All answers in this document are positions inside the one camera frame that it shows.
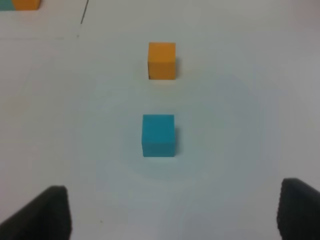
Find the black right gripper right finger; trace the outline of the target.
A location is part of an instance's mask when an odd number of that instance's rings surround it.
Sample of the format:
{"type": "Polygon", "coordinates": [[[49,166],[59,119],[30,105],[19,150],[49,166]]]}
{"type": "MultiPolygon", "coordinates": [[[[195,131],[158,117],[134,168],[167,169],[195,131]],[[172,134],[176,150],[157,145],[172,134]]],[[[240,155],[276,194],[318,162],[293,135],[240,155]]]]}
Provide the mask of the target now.
{"type": "Polygon", "coordinates": [[[276,222],[283,240],[318,240],[320,192],[298,178],[283,179],[276,222]]]}

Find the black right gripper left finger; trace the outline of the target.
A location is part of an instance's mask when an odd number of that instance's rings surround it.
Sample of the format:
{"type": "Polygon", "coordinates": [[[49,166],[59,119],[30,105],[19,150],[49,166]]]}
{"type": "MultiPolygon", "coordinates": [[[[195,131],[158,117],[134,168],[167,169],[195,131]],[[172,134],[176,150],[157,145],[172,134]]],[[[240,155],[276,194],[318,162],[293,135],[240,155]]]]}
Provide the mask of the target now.
{"type": "Polygon", "coordinates": [[[69,240],[72,216],[68,190],[51,186],[0,224],[2,240],[69,240]]]}

